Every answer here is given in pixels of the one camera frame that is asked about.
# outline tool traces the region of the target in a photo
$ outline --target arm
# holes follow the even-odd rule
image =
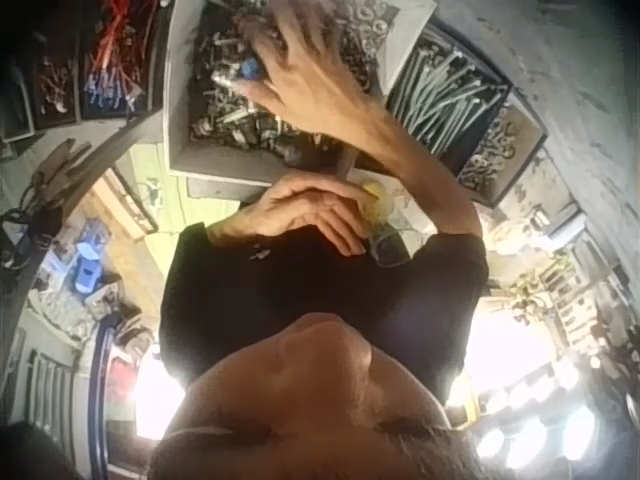
[[[288,50],[275,43],[263,23],[241,23],[270,82],[240,81],[236,91],[301,130],[330,135],[368,153],[399,178],[440,232],[481,236],[475,207],[464,189],[438,159],[362,92],[340,59],[339,35],[326,39],[319,10],[305,8],[304,22],[300,22],[291,0],[276,0],[272,5]]]

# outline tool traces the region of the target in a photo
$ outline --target hair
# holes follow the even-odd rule
[[[409,436],[389,438],[406,460],[420,472],[410,480],[511,480],[513,478],[506,472],[492,471],[482,464],[465,432],[440,428],[430,430],[433,435],[426,439]],[[163,440],[151,456],[147,478],[149,480],[243,478],[235,475],[227,477],[218,471],[208,471],[202,466],[189,471],[189,465],[199,464],[197,459],[207,455],[212,442],[215,442],[215,435],[202,433],[178,435]],[[356,479],[349,473],[348,467],[344,468],[340,464],[326,465],[326,463],[304,472],[283,471],[277,478],[278,480]],[[375,480],[398,480],[397,477],[386,474],[375,475],[374,478]],[[357,480],[367,479],[358,476]]]

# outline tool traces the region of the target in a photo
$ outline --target yellow object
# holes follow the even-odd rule
[[[367,180],[360,185],[377,200],[360,207],[364,219],[372,224],[384,223],[393,211],[393,198],[384,186],[375,180]]]

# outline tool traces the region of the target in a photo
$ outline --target sleeve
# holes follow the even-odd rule
[[[228,274],[247,245],[215,247],[204,224],[187,227],[178,239],[160,308],[160,355],[170,375],[188,385],[209,368],[210,349],[202,331],[215,311],[216,298],[230,286]]]
[[[384,325],[385,350],[444,403],[464,366],[473,313],[487,285],[484,243],[474,235],[433,235],[407,270]]]

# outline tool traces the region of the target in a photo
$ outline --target bin of screws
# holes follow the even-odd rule
[[[441,157],[504,99],[507,90],[508,86],[480,71],[458,48],[423,38],[387,108],[414,138]]]
[[[458,174],[461,185],[491,206],[502,200],[546,139],[542,123],[525,111],[512,94]]]
[[[335,27],[343,32],[342,58],[365,90],[371,88],[375,55],[396,13],[397,8],[379,0],[347,2],[337,10]],[[288,166],[315,169],[324,158],[336,157],[334,153],[341,148],[338,142],[301,133],[230,88],[234,80],[267,75],[234,22],[234,17],[247,14],[271,21],[265,0],[216,0],[204,9],[189,92],[191,141],[267,150]]]

